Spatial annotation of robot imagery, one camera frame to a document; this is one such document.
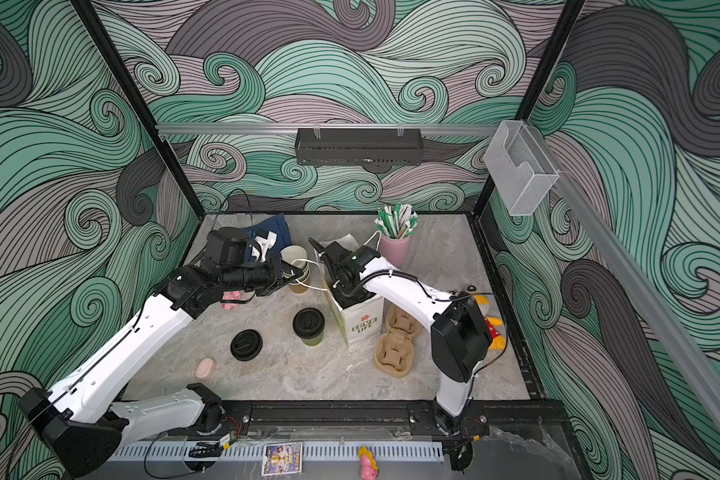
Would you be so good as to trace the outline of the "white green paper takeout bag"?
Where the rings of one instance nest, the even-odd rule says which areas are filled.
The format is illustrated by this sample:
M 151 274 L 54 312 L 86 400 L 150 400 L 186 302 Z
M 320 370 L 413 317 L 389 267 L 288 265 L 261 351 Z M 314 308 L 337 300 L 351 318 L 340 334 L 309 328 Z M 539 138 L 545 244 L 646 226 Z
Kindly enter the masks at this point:
M 384 299 L 377 295 L 364 303 L 349 309 L 341 309 L 334 300 L 327 285 L 326 268 L 317 259 L 313 247 L 303 247 L 308 254 L 310 265 L 309 288 L 323 294 L 327 301 L 326 317 L 336 325 L 344 344 L 354 348 L 366 340 L 371 340 L 381 333 L 381 322 L 384 314 Z

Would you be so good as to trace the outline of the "green white paper cup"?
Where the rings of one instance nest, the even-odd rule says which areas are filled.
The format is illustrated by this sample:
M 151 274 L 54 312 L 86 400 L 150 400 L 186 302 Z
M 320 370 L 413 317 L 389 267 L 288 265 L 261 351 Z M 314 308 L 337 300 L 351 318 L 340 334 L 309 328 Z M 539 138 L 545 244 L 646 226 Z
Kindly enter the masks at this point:
M 310 346 L 310 347 L 312 347 L 312 346 L 317 346 L 317 345 L 319 345 L 319 344 L 321 343 L 321 341 L 323 340 L 323 337 L 324 337 L 324 334 L 323 334 L 323 333 L 320 333 L 320 334 L 315 335 L 315 336 L 310 337 L 310 338 L 302 338 L 302 342 L 303 342 L 305 345 Z

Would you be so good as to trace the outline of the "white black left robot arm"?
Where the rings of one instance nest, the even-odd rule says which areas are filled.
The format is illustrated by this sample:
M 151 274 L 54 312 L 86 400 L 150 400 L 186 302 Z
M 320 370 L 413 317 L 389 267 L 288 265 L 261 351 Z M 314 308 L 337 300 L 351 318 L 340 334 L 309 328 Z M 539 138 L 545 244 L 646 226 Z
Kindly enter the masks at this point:
M 33 388 L 19 408 L 72 477 L 90 474 L 120 447 L 163 431 L 212 434 L 222 401 L 201 383 L 162 397 L 121 402 L 118 394 L 179 331 L 227 292 L 267 296 L 299 279 L 277 236 L 224 227 L 211 231 L 198 257 L 154 286 L 138 312 L 87 361 L 47 390 Z

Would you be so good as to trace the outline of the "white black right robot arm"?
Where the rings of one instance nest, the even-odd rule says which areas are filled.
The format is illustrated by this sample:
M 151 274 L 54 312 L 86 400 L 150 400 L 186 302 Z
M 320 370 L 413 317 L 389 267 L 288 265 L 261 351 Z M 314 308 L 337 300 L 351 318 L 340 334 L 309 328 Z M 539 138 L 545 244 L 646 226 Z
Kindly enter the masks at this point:
M 429 332 L 431 357 L 440 371 L 436 404 L 446 416 L 460 417 L 492 343 L 475 297 L 427 286 L 367 245 L 350 251 L 336 241 L 323 246 L 311 238 L 309 243 L 327 269 L 329 288 L 339 297 L 352 298 L 361 292 L 379 295 Z

